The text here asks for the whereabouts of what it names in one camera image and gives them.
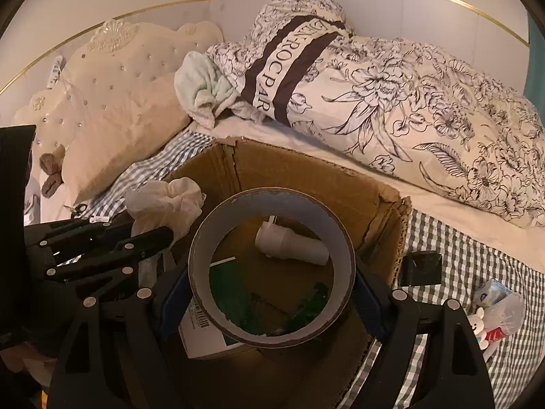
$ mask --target floral blanket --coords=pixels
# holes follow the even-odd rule
[[[545,133],[511,87],[438,47],[354,36],[332,0],[272,0],[207,52],[242,98],[366,166],[545,226]]]

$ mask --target black and white checkered cloth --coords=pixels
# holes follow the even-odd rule
[[[128,188],[136,189],[147,180],[164,178],[201,152],[212,140],[212,137],[197,132],[180,133],[155,156],[132,164],[110,189],[93,200],[84,215],[112,217],[123,211],[124,195]],[[472,291],[489,278],[496,278],[524,298],[526,316],[522,328],[502,340],[487,363],[496,407],[508,408],[530,381],[540,363],[545,340],[545,275],[417,210],[412,212],[405,248],[407,252],[435,250],[442,254],[441,285],[404,288],[419,301],[442,304],[447,298],[455,298],[468,313],[473,313],[475,307],[471,304]],[[417,336],[397,408],[407,407],[410,403],[422,364],[425,342],[425,335]],[[341,402],[340,409],[348,409],[354,401],[369,374],[379,346],[378,343],[372,346],[350,391]]]
[[[522,295],[526,315],[521,329],[501,340],[487,363],[496,408],[508,408],[540,364],[545,340],[545,275],[417,210],[412,212],[405,248],[407,252],[434,250],[443,257],[441,285],[403,288],[418,301],[442,304],[452,297],[472,314],[476,310],[471,304],[472,292],[490,278],[496,278],[511,291]],[[426,335],[418,335],[396,408],[408,407],[410,403],[425,345]],[[379,349],[378,343],[371,347],[351,390],[340,404],[341,408],[347,409],[354,401]]]
[[[159,153],[147,160],[130,165],[112,186],[95,197],[84,217],[113,217],[125,210],[125,192],[143,186],[148,180],[162,180],[184,162],[193,158],[212,142],[213,138],[198,132],[180,132]]]

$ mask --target barcode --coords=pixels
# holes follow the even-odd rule
[[[197,324],[199,327],[207,328],[210,325],[210,322],[208,321],[208,318],[206,318],[206,315],[202,311],[201,307],[197,303],[197,300],[193,299],[193,306],[195,308],[195,316],[197,317]]]

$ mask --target brown scrunchie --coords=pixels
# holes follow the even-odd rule
[[[65,153],[64,146],[59,145],[52,154],[43,154],[40,157],[40,168],[49,175],[42,186],[42,195],[45,198],[51,198],[63,183],[61,172]]]

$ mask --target scissors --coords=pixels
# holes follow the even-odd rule
[[[87,205],[85,203],[81,203],[80,205],[77,205],[75,207],[64,205],[65,208],[70,210],[70,218],[76,218],[79,217],[81,214],[83,214],[87,210]]]

